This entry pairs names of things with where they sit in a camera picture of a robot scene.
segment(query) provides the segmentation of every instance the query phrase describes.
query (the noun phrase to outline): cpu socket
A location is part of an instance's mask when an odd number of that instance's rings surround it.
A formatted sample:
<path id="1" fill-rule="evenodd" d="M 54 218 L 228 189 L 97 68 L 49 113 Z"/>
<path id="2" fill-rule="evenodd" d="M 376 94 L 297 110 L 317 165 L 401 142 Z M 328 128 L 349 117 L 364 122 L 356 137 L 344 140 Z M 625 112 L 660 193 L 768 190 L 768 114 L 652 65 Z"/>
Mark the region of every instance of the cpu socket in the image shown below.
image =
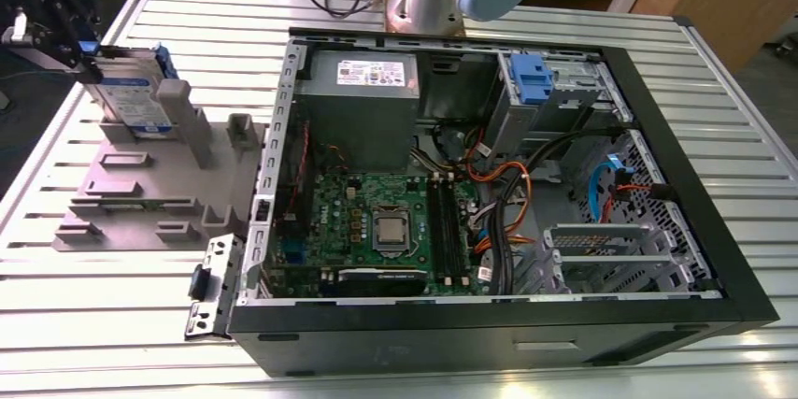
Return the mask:
<path id="1" fill-rule="evenodd" d="M 370 210 L 372 247 L 382 257 L 394 258 L 409 250 L 409 214 L 402 206 L 377 206 Z"/>

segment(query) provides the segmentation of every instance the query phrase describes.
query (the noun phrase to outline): floor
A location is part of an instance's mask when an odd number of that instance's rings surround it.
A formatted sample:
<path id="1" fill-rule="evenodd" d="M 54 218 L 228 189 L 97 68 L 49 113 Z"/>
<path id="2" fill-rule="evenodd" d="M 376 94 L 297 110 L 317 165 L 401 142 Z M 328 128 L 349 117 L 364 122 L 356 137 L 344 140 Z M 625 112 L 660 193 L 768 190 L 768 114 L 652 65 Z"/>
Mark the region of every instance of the floor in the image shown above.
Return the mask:
<path id="1" fill-rule="evenodd" d="M 106 27 L 124 0 L 97 2 Z M 761 49 L 736 79 L 792 153 L 798 153 L 798 64 L 776 59 L 769 49 Z M 0 50 L 0 92 L 11 102 L 11 107 L 0 111 L 0 196 L 70 86 L 70 77 L 37 71 L 33 64 Z"/>

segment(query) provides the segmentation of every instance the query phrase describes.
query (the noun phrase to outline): chip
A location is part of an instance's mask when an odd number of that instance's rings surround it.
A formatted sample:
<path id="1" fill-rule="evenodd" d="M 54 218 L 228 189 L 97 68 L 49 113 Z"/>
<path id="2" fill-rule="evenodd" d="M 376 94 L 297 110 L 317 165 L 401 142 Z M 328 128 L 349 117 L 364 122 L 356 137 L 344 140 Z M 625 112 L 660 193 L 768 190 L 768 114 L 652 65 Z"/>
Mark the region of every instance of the chip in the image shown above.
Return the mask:
<path id="1" fill-rule="evenodd" d="M 378 227 L 378 243 L 404 243 L 404 220 L 397 218 L 384 218 L 376 221 Z"/>

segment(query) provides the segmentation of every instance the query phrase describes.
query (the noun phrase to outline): metal bracket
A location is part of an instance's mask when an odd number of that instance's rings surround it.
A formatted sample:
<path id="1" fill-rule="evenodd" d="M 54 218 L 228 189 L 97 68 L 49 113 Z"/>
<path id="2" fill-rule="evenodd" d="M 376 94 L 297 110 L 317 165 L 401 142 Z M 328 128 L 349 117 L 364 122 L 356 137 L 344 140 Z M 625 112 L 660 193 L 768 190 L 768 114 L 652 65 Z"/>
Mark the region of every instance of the metal bracket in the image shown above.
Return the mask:
<path id="1" fill-rule="evenodd" d="M 229 340 L 226 323 L 237 287 L 237 270 L 244 244 L 233 234 L 212 238 L 190 279 L 193 300 L 185 324 L 185 341 Z"/>

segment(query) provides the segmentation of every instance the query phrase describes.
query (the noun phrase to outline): ram slot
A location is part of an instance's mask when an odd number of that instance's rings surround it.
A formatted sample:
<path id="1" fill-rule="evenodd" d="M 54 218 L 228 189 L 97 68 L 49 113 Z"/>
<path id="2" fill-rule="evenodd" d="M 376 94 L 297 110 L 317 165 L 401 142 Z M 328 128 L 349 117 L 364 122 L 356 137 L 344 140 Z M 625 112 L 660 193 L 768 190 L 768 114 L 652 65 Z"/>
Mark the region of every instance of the ram slot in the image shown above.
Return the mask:
<path id="1" fill-rule="evenodd" d="M 432 270 L 435 272 L 435 280 L 444 281 L 447 276 L 447 239 L 444 232 L 444 220 L 441 203 L 441 184 L 440 181 L 429 179 L 426 181 L 426 220 L 429 230 L 429 243 L 432 252 Z"/>
<path id="2" fill-rule="evenodd" d="M 426 182 L 426 211 L 435 278 L 449 284 L 452 278 L 465 275 L 453 182 Z"/>
<path id="3" fill-rule="evenodd" d="M 453 181 L 443 181 L 440 188 L 445 229 L 447 277 L 459 279 L 465 275 L 463 245 L 460 242 L 460 215 L 453 196 Z"/>

